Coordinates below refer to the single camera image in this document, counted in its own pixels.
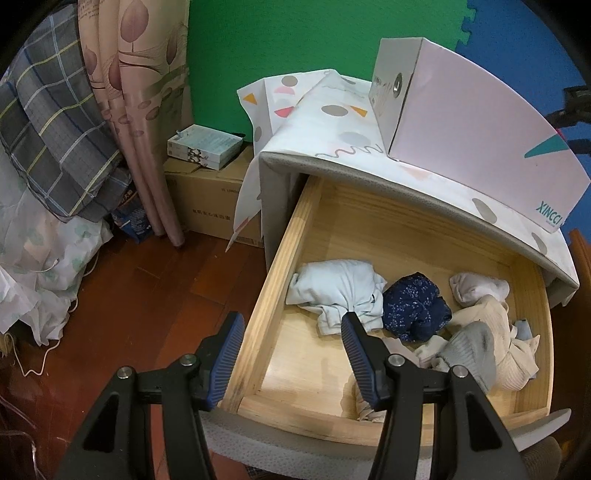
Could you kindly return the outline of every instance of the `green wall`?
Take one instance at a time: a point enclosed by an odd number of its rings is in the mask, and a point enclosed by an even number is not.
[[[334,68],[371,79],[384,37],[466,41],[466,0],[192,0],[187,46],[195,122],[252,137],[236,90]]]

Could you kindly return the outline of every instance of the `blue gripper pad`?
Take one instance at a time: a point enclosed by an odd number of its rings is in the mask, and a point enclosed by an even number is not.
[[[380,338],[365,333],[352,312],[343,316],[340,332],[361,396],[374,410],[384,410],[391,395],[384,365],[390,355],[388,349]]]
[[[213,410],[226,394],[244,339],[244,329],[242,315],[230,312],[218,333],[203,339],[197,349],[196,355],[201,362],[199,376],[207,391],[205,403],[208,410]]]

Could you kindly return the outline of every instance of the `pink curtain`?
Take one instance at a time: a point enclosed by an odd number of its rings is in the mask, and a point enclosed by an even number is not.
[[[125,155],[156,235],[184,242],[164,178],[181,127],[189,0],[79,0],[80,43],[96,101]]]

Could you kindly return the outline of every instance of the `wooden floor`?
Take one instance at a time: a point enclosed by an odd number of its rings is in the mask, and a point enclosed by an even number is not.
[[[152,237],[136,245],[116,236],[101,249],[94,272],[83,280],[79,306],[60,346],[49,353],[43,375],[23,378],[18,366],[10,363],[14,357],[5,359],[0,394],[37,428],[6,410],[2,416],[13,428],[33,436],[48,479],[118,367],[145,371],[167,366],[215,333],[228,311],[250,317],[266,275],[264,252],[235,244],[224,253],[226,245],[226,240],[192,232],[180,249],[167,239]],[[42,349],[23,343],[20,353],[25,370],[40,368]],[[152,412],[152,445],[158,477],[163,479],[167,475],[158,409]],[[6,452],[7,440],[0,441]],[[248,478],[239,463],[216,455],[213,461],[219,480]]]

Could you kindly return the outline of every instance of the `metal screw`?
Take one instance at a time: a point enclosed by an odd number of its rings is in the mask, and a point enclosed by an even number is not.
[[[185,353],[180,359],[181,365],[184,367],[190,367],[191,365],[194,365],[196,361],[197,357],[192,353]]]
[[[126,378],[131,377],[131,374],[134,371],[131,369],[131,367],[121,367],[120,369],[117,370],[117,376],[121,379],[121,380],[125,380]]]
[[[452,368],[452,372],[456,377],[466,378],[468,376],[468,369],[463,365],[456,365]]]
[[[402,91],[402,73],[399,73],[396,76],[396,80],[394,80],[394,85],[392,86],[394,98],[398,98],[398,95],[400,95],[400,91]]]
[[[397,353],[390,355],[388,357],[388,362],[390,362],[390,365],[393,365],[395,367],[403,366],[405,361],[406,360],[404,359],[404,357],[402,355],[398,355]]]

